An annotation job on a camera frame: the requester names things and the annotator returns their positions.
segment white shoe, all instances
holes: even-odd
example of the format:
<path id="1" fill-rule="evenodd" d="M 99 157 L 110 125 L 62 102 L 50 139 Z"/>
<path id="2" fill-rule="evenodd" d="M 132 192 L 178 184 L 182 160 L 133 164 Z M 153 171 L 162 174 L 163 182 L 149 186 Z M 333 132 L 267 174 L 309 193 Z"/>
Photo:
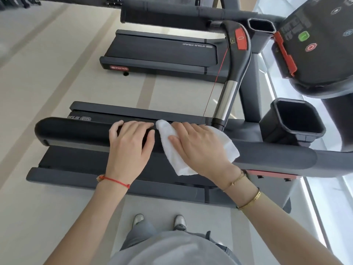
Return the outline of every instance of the white shoe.
<path id="1" fill-rule="evenodd" d="M 134 227 L 137 223 L 139 223 L 140 221 L 143 221 L 145 219 L 145 217 L 143 216 L 143 214 L 137 214 L 132 222 L 132 227 Z"/>
<path id="2" fill-rule="evenodd" d="M 182 215 L 177 215 L 174 219 L 174 230 L 186 230 L 186 221 Z"/>

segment treadmill belt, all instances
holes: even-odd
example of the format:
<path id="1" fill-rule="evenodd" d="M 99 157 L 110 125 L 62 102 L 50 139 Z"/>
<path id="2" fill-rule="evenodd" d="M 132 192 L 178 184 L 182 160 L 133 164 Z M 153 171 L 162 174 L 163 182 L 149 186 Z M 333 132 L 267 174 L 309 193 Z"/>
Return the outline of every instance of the treadmill belt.
<path id="1" fill-rule="evenodd" d="M 216 47 L 134 35 L 117 35 L 105 56 L 211 67 L 217 64 Z"/>

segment person's left hand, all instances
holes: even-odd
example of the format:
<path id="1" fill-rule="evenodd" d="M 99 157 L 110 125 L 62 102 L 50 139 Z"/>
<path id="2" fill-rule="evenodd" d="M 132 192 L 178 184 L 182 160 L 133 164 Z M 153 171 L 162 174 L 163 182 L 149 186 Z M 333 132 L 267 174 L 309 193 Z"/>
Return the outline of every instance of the person's left hand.
<path id="1" fill-rule="evenodd" d="M 117 129 L 122 125 L 119 135 Z M 154 130 L 150 130 L 142 148 L 142 139 L 153 123 L 121 120 L 109 130 L 110 150 L 105 176 L 131 184 L 141 174 L 154 146 Z"/>

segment red logo sticker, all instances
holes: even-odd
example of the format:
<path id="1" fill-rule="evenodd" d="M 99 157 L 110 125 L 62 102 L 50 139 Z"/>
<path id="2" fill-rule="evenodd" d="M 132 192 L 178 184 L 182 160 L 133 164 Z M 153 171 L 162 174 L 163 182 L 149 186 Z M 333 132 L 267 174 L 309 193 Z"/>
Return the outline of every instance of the red logo sticker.
<path id="1" fill-rule="evenodd" d="M 310 52 L 310 51 L 314 50 L 316 47 L 317 47 L 317 43 L 309 44 L 309 45 L 306 47 L 305 51 L 306 51 L 306 52 Z"/>
<path id="2" fill-rule="evenodd" d="M 114 65 L 110 65 L 110 69 L 111 70 L 117 70 L 117 71 L 125 71 L 125 72 L 129 71 L 128 67 L 114 66 Z"/>

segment gold bangle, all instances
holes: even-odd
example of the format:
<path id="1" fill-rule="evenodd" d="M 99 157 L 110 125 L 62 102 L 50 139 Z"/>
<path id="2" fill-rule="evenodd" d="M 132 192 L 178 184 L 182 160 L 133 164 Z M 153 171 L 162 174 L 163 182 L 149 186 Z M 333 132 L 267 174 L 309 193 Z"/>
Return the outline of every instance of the gold bangle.
<path id="1" fill-rule="evenodd" d="M 233 181 L 227 188 L 225 188 L 225 189 L 223 190 L 223 192 L 226 191 L 228 188 L 234 186 L 234 184 L 235 184 L 236 182 L 238 182 L 239 180 L 241 180 L 242 178 L 246 177 L 246 174 L 244 173 L 243 170 L 241 170 L 240 172 L 241 172 L 241 176 L 240 176 L 239 178 L 237 178 L 235 181 Z"/>
<path id="2" fill-rule="evenodd" d="M 246 205 L 243 205 L 241 207 L 239 206 L 236 206 L 236 208 L 238 210 L 243 210 L 245 207 L 247 207 L 248 205 L 251 205 L 252 203 L 254 203 L 257 199 L 259 199 L 259 197 L 261 196 L 261 191 L 260 191 L 260 188 L 257 188 L 258 189 L 258 192 L 257 192 L 257 195 L 254 197 L 254 199 L 252 199 L 249 203 L 247 203 Z"/>

